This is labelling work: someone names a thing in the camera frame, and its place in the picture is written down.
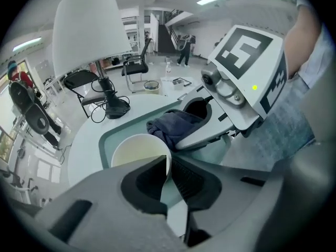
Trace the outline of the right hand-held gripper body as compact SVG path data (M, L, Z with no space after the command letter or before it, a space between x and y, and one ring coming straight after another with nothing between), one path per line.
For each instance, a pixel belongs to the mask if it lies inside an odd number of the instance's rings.
M287 82L284 40L271 33L235 25L209 55L201 71L207 91L247 138L269 115Z

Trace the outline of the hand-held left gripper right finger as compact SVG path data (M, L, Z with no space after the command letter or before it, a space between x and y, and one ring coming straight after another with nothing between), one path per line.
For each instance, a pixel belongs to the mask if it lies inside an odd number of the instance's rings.
M193 247L219 234L251 204L269 172L172 159L172 179L187 204L184 242Z

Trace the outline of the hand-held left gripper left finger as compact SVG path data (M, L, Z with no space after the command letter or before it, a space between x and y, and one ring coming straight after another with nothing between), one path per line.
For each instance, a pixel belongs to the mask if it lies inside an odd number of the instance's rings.
M184 251L160 201L166 156L89 175L47 204L36 221L79 251Z

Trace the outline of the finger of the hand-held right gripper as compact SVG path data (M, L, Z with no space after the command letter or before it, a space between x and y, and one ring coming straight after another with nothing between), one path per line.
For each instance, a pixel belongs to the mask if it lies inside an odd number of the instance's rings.
M177 150L187 150L202 145L234 129L234 125L220 106L206 106L206 118L197 124L175 145Z
M201 118L209 120L212 115L212 106L210 102L213 96L204 86L195 88L189 92L180 104L180 110Z

